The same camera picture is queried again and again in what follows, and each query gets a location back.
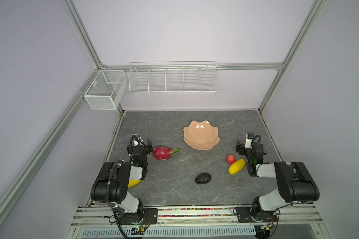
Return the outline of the yellow mango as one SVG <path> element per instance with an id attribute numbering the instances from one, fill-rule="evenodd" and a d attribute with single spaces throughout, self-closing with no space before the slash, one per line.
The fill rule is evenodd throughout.
<path id="1" fill-rule="evenodd" d="M 133 187 L 133 186 L 136 186 L 136 185 L 139 184 L 140 182 L 141 182 L 141 179 L 139 179 L 139 180 L 136 180 L 136 179 L 129 180 L 128 187 L 131 188 L 131 187 Z"/>
<path id="2" fill-rule="evenodd" d="M 238 173 L 239 171 L 241 171 L 244 168 L 245 164 L 246 164 L 246 162 L 245 162 L 245 159 L 243 159 L 243 158 L 234 162 L 228 168 L 228 173 L 230 175 L 234 175 L 234 174 Z"/>

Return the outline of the pink dragon fruit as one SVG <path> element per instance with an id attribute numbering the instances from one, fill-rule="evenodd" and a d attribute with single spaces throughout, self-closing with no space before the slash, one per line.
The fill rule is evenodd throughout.
<path id="1" fill-rule="evenodd" d="M 180 149 L 178 148 L 168 148 L 165 146 L 158 146 L 153 149 L 153 157 L 157 160 L 168 160 L 178 152 L 180 152 Z"/>

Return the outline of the red apple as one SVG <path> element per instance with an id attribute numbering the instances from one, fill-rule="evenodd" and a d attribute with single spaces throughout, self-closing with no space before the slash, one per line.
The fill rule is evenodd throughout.
<path id="1" fill-rule="evenodd" d="M 234 155 L 232 154 L 229 154 L 227 157 L 226 157 L 226 162 L 229 163 L 229 164 L 233 164 L 235 163 L 236 159 L 234 157 Z"/>

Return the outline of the dark avocado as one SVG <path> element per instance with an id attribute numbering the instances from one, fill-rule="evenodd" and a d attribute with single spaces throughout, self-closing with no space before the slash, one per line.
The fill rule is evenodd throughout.
<path id="1" fill-rule="evenodd" d="M 211 175 L 209 173 L 201 173 L 195 178 L 196 184 L 207 184 L 211 181 Z"/>

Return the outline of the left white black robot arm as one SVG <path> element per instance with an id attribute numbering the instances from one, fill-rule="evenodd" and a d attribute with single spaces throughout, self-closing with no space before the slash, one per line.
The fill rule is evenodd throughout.
<path id="1" fill-rule="evenodd" d="M 128 192 L 130 180 L 143 180 L 147 175 L 147 155 L 153 151 L 150 142 L 128 147 L 129 162 L 106 162 L 91 188 L 90 198 L 105 203 L 113 211 L 117 223 L 156 224 L 157 209 L 145 209 L 142 201 Z"/>

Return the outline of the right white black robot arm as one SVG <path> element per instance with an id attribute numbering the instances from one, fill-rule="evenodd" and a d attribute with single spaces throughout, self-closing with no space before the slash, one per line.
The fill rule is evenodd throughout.
<path id="1" fill-rule="evenodd" d="M 240 223 L 276 222 L 276 211 L 293 205 L 317 201 L 320 191 L 303 162 L 283 161 L 264 163 L 265 149 L 261 143 L 246 147 L 236 142 L 236 152 L 247 159 L 247 171 L 251 177 L 274 178 L 277 188 L 254 198 L 250 207 L 236 207 L 234 214 Z"/>

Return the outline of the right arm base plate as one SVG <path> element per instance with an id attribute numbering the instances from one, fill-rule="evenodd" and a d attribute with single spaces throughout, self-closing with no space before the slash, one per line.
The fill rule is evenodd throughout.
<path id="1" fill-rule="evenodd" d="M 252 207 L 235 207 L 233 213 L 239 223 L 277 223 L 278 214 L 275 211 L 254 210 Z"/>

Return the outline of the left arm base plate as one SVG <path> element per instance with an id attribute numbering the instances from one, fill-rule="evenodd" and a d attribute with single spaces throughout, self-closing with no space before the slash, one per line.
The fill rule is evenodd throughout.
<path id="1" fill-rule="evenodd" d="M 155 225 L 158 220 L 158 208 L 138 209 L 136 213 L 115 214 L 120 225 Z"/>

